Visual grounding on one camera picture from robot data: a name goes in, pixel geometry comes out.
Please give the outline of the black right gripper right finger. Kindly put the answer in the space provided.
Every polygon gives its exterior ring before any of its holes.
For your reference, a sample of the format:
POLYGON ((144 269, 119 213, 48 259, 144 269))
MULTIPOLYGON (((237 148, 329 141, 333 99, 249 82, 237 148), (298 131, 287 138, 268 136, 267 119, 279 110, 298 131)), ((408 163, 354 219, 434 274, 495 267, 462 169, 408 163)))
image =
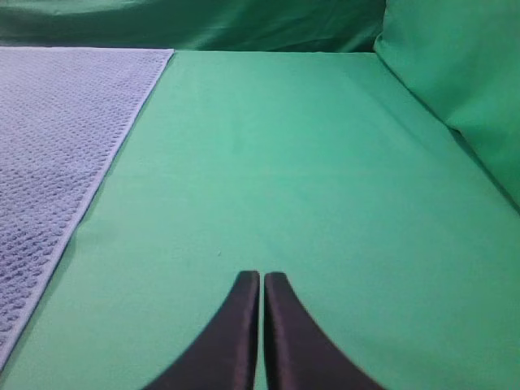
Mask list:
POLYGON ((269 389, 381 389, 331 342, 283 272, 264 278, 263 354, 269 389))

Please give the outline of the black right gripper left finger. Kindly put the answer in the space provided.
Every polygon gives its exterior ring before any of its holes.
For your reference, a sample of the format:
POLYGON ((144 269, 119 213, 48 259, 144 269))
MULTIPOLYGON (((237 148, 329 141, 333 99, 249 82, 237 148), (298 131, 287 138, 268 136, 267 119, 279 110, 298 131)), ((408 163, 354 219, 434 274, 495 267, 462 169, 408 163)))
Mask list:
POLYGON ((260 275, 241 271, 214 317, 147 389, 252 389, 258 357, 260 275))

